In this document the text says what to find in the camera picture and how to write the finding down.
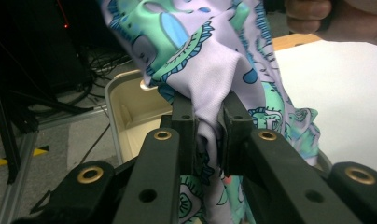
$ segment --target printed cloth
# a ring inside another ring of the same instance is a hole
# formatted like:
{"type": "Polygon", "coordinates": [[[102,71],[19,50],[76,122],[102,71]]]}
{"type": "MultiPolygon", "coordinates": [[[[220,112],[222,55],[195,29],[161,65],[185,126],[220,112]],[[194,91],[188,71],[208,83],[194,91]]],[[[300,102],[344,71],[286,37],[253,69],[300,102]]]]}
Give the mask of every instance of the printed cloth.
{"type": "Polygon", "coordinates": [[[243,102],[256,128],[281,133],[315,164],[317,114],[297,109],[278,70],[272,37],[259,0],[99,0],[105,22],[170,103],[174,91],[190,98],[199,118],[202,167],[181,176],[180,223],[255,223],[242,178],[224,176],[217,160],[217,113],[230,91],[243,102]]]}

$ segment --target finger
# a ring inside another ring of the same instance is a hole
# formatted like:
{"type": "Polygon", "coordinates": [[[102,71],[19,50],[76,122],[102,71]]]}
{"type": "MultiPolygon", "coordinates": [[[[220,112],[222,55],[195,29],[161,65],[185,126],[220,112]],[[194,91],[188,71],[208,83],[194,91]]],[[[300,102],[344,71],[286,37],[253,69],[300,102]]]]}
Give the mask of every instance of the finger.
{"type": "Polygon", "coordinates": [[[319,29],[320,21],[303,21],[288,17],[287,26],[293,33],[312,34],[319,29]]]}
{"type": "Polygon", "coordinates": [[[286,14],[298,20],[322,20],[331,11],[329,0],[286,0],[286,14]]]}

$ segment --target black metal bracket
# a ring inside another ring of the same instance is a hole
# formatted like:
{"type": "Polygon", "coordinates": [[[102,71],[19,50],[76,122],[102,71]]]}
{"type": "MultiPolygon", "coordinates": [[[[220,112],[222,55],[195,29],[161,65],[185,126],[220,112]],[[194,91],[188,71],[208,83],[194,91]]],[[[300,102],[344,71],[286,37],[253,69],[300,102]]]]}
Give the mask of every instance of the black metal bracket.
{"type": "MultiPolygon", "coordinates": [[[[186,127],[185,122],[195,127],[192,114],[186,116],[190,107],[179,108],[186,109],[174,108],[172,116],[163,117],[161,128],[148,133],[139,156],[116,168],[114,175],[96,161],[81,164],[54,191],[51,205],[37,219],[14,224],[50,223],[55,214],[71,218],[63,223],[100,223],[100,217],[102,223],[177,223],[179,166],[188,165],[187,172],[192,172],[196,164],[192,148],[187,153],[182,147],[195,132],[182,131],[189,136],[181,137],[166,128],[175,117],[183,123],[178,127],[186,127]],[[182,160],[179,154],[188,158],[182,160]],[[93,181],[82,183],[86,179],[93,181]],[[104,206],[107,212],[100,209],[104,206]]],[[[377,223],[376,171],[353,162],[335,164],[330,174],[315,170],[283,135],[255,129],[233,92],[224,101],[219,121],[225,134],[220,164],[226,174],[244,177],[244,193],[257,223],[377,223]]]]}

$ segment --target white table surface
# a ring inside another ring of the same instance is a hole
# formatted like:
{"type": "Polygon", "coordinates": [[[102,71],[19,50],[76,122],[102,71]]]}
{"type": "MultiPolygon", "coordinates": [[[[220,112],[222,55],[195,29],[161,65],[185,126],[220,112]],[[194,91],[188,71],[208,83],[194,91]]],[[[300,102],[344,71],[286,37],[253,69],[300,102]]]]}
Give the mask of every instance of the white table surface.
{"type": "Polygon", "coordinates": [[[319,112],[319,144],[331,162],[377,171],[377,47],[320,40],[275,54],[295,107],[319,112]]]}

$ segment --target black cable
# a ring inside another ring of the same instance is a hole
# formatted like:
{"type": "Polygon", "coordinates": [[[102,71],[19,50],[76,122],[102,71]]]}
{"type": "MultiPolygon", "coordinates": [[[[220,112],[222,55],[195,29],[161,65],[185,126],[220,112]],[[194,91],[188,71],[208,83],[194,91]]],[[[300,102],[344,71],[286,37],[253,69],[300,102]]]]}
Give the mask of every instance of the black cable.
{"type": "MultiPolygon", "coordinates": [[[[87,97],[87,99],[91,100],[95,105],[98,105],[94,99],[91,99],[90,97],[87,97]]],[[[105,115],[109,118],[109,115],[107,114],[107,112],[104,110],[103,106],[102,105],[98,105],[99,107],[101,107],[101,109],[104,111],[105,115]]]]}
{"type": "Polygon", "coordinates": [[[102,96],[102,95],[97,95],[97,94],[93,94],[93,93],[89,93],[89,95],[91,96],[95,96],[95,97],[98,97],[98,98],[101,98],[101,99],[104,99],[105,97],[102,96]]]}
{"type": "MultiPolygon", "coordinates": [[[[80,102],[84,98],[86,98],[90,94],[91,90],[92,90],[92,85],[89,83],[87,89],[85,89],[77,98],[67,102],[66,104],[68,104],[68,105],[77,104],[78,102],[80,102]]],[[[46,117],[49,117],[49,116],[52,116],[52,115],[58,113],[59,110],[52,108],[52,109],[46,109],[46,110],[31,110],[31,112],[33,112],[35,115],[37,115],[39,117],[46,118],[46,117]]]]}
{"type": "Polygon", "coordinates": [[[92,84],[97,86],[97,87],[100,87],[100,88],[106,88],[106,86],[100,85],[100,84],[96,83],[95,81],[92,82],[92,84]]]}
{"type": "Polygon", "coordinates": [[[92,152],[93,148],[96,146],[96,144],[98,144],[98,142],[101,140],[101,138],[105,135],[106,131],[110,128],[110,123],[107,124],[107,127],[104,129],[104,131],[101,133],[101,135],[96,139],[96,141],[92,144],[92,146],[90,147],[90,149],[87,151],[87,153],[84,155],[83,159],[81,159],[81,162],[80,164],[82,164],[86,159],[87,157],[90,155],[90,153],[92,152]]]}
{"type": "Polygon", "coordinates": [[[17,64],[17,66],[20,68],[20,70],[28,77],[28,79],[31,81],[31,83],[47,98],[47,99],[50,99],[50,100],[53,100],[49,97],[48,94],[46,94],[45,92],[43,92],[43,90],[37,86],[37,84],[34,82],[34,80],[31,78],[31,76],[29,76],[28,72],[25,70],[25,68],[23,68],[22,64],[14,57],[14,55],[12,55],[12,53],[5,47],[5,45],[0,41],[0,47],[2,47],[2,49],[7,53],[7,55],[14,61],[14,63],[17,64]]]}
{"type": "Polygon", "coordinates": [[[105,79],[111,81],[112,79],[110,77],[99,77],[100,79],[105,79]]]}
{"type": "Polygon", "coordinates": [[[131,61],[125,52],[110,51],[110,49],[97,48],[89,52],[89,68],[96,77],[105,77],[117,66],[131,61]]]}

